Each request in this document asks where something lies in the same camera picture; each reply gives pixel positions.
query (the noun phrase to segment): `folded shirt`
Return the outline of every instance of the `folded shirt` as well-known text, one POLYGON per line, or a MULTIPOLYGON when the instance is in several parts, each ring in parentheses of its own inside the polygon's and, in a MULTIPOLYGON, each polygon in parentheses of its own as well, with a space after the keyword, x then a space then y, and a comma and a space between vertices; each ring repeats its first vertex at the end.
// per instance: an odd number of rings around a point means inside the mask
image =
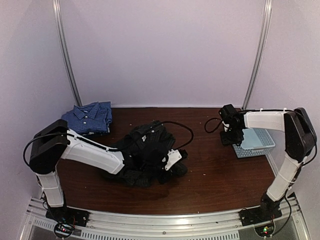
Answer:
POLYGON ((68 122, 68 128, 78 134, 108 133, 112 123, 111 103, 93 102, 85 106, 74 106, 61 117, 68 122))

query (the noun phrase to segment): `blue shirt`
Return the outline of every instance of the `blue shirt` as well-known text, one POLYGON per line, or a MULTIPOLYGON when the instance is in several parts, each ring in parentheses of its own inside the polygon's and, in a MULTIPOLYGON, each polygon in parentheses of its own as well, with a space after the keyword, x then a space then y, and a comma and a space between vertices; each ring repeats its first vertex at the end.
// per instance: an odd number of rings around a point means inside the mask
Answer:
POLYGON ((107 133, 112 122, 111 103, 93 102, 86 106, 74 106, 61 118, 68 122, 68 128, 78 134, 107 133))

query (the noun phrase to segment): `white plastic piece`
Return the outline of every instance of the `white plastic piece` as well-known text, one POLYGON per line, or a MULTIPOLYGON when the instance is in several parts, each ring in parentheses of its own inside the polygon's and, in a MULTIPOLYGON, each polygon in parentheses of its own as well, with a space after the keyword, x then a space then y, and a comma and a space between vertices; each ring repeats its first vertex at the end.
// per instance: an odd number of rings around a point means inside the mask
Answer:
POLYGON ((268 129, 285 131, 285 111, 250 111, 244 118, 244 125, 249 129, 268 129))
POLYGON ((281 166, 279 174, 275 177, 273 183, 266 192, 272 201, 278 201, 284 196, 290 183, 293 182, 293 178, 295 177, 301 164, 302 162, 298 163, 297 160, 289 157, 287 153, 285 154, 284 162, 281 166))
POLYGON ((178 150, 169 151, 168 152, 168 157, 169 157, 168 162, 166 163, 166 165, 164 167, 164 169, 166 171, 169 171, 169 169, 182 158, 182 156, 181 156, 181 154, 180 154, 180 152, 178 150))
POLYGON ((40 180, 48 205, 52 208, 62 207, 64 205, 64 194, 57 171, 49 174, 36 173, 36 175, 40 180))
POLYGON ((125 165, 124 156, 120 151, 109 152, 112 149, 95 141, 89 140, 69 129, 67 139, 70 144, 62 154, 62 159, 70 159, 105 170, 110 174, 117 174, 125 165))

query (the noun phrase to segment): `plastic basket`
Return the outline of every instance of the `plastic basket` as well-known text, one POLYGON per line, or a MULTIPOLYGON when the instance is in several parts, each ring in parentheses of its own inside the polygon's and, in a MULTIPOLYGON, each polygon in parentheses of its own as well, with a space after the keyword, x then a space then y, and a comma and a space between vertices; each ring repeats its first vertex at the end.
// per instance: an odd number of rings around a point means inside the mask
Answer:
POLYGON ((266 129, 246 128, 243 133, 244 140, 241 145, 232 145, 238 158, 266 155, 276 146, 266 129))

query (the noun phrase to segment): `white wall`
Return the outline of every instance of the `white wall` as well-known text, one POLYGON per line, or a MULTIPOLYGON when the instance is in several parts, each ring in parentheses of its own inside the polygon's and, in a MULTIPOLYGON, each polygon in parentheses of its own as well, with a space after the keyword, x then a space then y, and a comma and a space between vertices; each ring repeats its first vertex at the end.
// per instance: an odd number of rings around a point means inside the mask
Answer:
POLYGON ((24 165, 34 134, 74 103, 51 0, 0 1, 0 239, 17 239, 40 189, 24 165))
MULTIPOLYGON (((249 108, 306 108, 320 137, 320 1, 273 1, 270 31, 249 108)), ((272 134, 278 166, 284 134, 272 134)), ((320 236, 320 155, 294 185, 313 240, 320 236)))
POLYGON ((68 0, 61 12, 84 104, 243 104, 264 0, 68 0))

